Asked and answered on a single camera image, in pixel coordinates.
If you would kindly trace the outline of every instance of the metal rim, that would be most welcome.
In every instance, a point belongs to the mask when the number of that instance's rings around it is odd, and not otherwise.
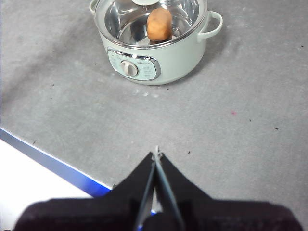
[[[202,9],[204,10],[203,14],[198,14],[198,18],[196,20],[196,22],[192,25],[192,27],[184,34],[178,36],[177,38],[175,39],[172,39],[172,40],[169,40],[169,41],[166,41],[166,42],[162,42],[162,43],[159,43],[159,44],[154,44],[154,45],[132,45],[132,44],[128,44],[128,43],[124,43],[124,42],[121,42],[115,38],[110,38],[112,37],[111,34],[109,34],[109,36],[105,35],[104,32],[102,32],[101,28],[99,27],[98,23],[97,23],[97,19],[96,19],[96,8],[97,6],[99,5],[101,0],[98,0],[97,3],[96,3],[96,6],[95,6],[95,9],[94,9],[94,21],[95,21],[95,24],[100,32],[100,34],[106,38],[107,40],[109,40],[110,42],[112,42],[113,44],[116,44],[118,46],[121,46],[121,47],[125,47],[125,48],[129,48],[129,49],[134,49],[134,50],[148,50],[148,49],[157,49],[157,48],[162,48],[162,47],[166,47],[166,46],[169,46],[169,45],[172,45],[172,44],[175,44],[179,41],[181,41],[182,39],[188,37],[190,34],[192,34],[196,28],[199,27],[199,25],[204,21],[204,18],[205,18],[205,15],[207,14],[207,9],[205,9],[206,5],[204,4],[204,1],[203,0],[200,0],[198,1],[199,3],[199,6],[201,5],[202,6]]]

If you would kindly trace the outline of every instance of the blue edge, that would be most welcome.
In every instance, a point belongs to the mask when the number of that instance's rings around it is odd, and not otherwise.
[[[79,172],[76,169],[73,169],[70,166],[66,165],[65,163],[62,163],[57,159],[46,155],[40,150],[29,146],[25,142],[22,142],[21,140],[9,134],[3,129],[0,130],[0,138],[3,141],[7,142],[9,145],[24,153],[25,155],[29,156],[31,159],[43,165],[50,171],[54,172],[59,177],[70,182],[77,188],[81,189],[82,191],[93,197],[104,196],[106,193],[111,191],[107,187],[87,177],[82,172]]]

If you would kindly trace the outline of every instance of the small speck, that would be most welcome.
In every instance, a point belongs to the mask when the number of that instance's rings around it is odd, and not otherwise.
[[[139,92],[140,92],[139,89],[135,89],[133,95],[137,95]]]

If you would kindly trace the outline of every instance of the pot handle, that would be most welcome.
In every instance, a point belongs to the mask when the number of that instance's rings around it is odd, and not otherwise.
[[[215,11],[209,11],[208,12],[208,17],[209,18],[215,18],[215,19],[219,20],[219,25],[214,30],[212,30],[212,31],[204,32],[204,33],[198,33],[198,42],[201,42],[204,39],[213,37],[222,28],[223,20],[222,20],[222,16],[219,13],[217,13]]]
[[[90,5],[89,5],[89,10],[90,10],[91,14],[93,14],[93,15],[94,15],[94,10],[95,10],[96,4],[97,4],[97,0],[92,0],[90,2]]]

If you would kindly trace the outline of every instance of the gray floor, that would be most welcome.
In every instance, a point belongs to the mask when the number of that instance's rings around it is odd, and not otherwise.
[[[308,1],[208,6],[222,31],[157,87],[113,71],[88,1],[2,0],[1,126],[110,186],[158,144],[209,195],[283,204],[308,230]]]

